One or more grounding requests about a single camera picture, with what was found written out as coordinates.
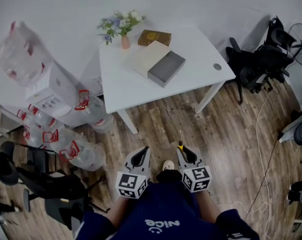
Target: pink vase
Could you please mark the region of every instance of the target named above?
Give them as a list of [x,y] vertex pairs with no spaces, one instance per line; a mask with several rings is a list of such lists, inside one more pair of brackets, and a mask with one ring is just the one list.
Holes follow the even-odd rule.
[[130,48],[130,41],[129,41],[129,38],[126,35],[122,36],[121,43],[122,43],[122,48],[123,49],[126,50],[126,49]]

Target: white sneaker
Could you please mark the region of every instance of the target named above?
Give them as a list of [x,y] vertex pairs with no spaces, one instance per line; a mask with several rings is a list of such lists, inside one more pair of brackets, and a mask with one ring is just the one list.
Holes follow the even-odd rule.
[[175,164],[171,160],[166,160],[163,164],[162,171],[164,170],[174,170]]
[[14,207],[14,211],[16,212],[16,213],[18,213],[18,212],[22,212],[22,209],[20,208],[20,207]]

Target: water bottle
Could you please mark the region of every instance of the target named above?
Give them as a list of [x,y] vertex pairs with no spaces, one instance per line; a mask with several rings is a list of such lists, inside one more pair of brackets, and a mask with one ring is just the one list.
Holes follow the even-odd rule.
[[44,143],[49,143],[51,150],[59,154],[60,151],[67,149],[72,141],[87,141],[88,139],[83,134],[62,127],[53,132],[43,132],[42,140]]
[[100,121],[104,115],[104,104],[95,96],[90,96],[88,90],[79,91],[79,105],[75,108],[88,124]]
[[63,123],[39,110],[32,104],[29,105],[28,110],[34,115],[35,122],[40,125],[44,131],[55,131],[64,126]]
[[73,140],[70,145],[59,152],[64,160],[87,171],[94,172],[106,163],[104,150],[96,144],[85,140]]
[[23,87],[34,84],[44,71],[43,52],[27,40],[16,22],[0,44],[0,66],[6,74]]
[[36,126],[38,128],[41,128],[41,126],[36,123],[36,118],[31,112],[24,112],[22,110],[18,110],[16,116],[22,120],[22,124],[25,128],[30,128],[32,126]]
[[114,117],[107,114],[105,103],[98,97],[89,95],[88,90],[79,91],[79,105],[75,108],[82,113],[86,122],[99,134],[110,131]]
[[109,132],[114,124],[115,118],[111,114],[105,113],[102,119],[96,123],[90,123],[90,126],[98,134],[105,134]]
[[25,126],[23,137],[26,143],[34,148],[46,149],[48,146],[43,142],[43,131],[36,125]]

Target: table leg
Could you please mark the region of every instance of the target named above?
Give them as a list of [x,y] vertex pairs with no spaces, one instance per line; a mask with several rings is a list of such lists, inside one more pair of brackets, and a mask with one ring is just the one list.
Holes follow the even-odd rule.
[[126,126],[131,130],[131,132],[133,134],[137,134],[138,133],[137,128],[135,127],[135,125],[131,121],[131,119],[130,119],[128,113],[126,112],[126,110],[125,109],[119,110],[119,111],[117,111],[117,113],[122,118],[122,120],[125,122]]
[[212,84],[209,91],[205,94],[199,105],[197,105],[197,107],[195,108],[194,112],[196,114],[200,113],[205,108],[205,106],[211,101],[214,95],[216,95],[216,93],[220,90],[224,83],[225,81]]

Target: black office chair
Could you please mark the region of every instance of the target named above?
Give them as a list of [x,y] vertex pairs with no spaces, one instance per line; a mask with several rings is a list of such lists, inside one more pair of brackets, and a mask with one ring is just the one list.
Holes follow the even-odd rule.
[[12,158],[0,151],[0,182],[5,185],[14,186],[18,183],[18,180],[19,174]]
[[241,50],[236,40],[230,38],[232,47],[226,48],[226,54],[229,57],[228,65],[235,74],[239,104],[243,102],[242,86],[251,93],[259,93],[265,83],[269,85],[269,91],[273,89],[269,78],[284,83],[283,74],[290,76],[285,68],[294,61],[289,48],[295,41],[283,30],[283,25],[277,17],[270,21],[266,40],[254,53]]
[[24,207],[28,212],[31,200],[43,198],[46,213],[65,224],[70,230],[71,217],[81,221],[84,212],[92,208],[103,213],[108,212],[94,205],[88,194],[97,184],[105,180],[104,176],[86,189],[76,175],[65,175],[61,170],[48,175],[39,172],[35,166],[22,164],[17,171],[23,183],[33,192],[30,194],[29,190],[25,189],[23,193]]
[[15,146],[23,146],[27,149],[27,163],[36,165],[44,173],[49,171],[49,155],[45,149],[5,141],[0,146],[0,182],[13,186],[19,183],[19,174],[13,162]]

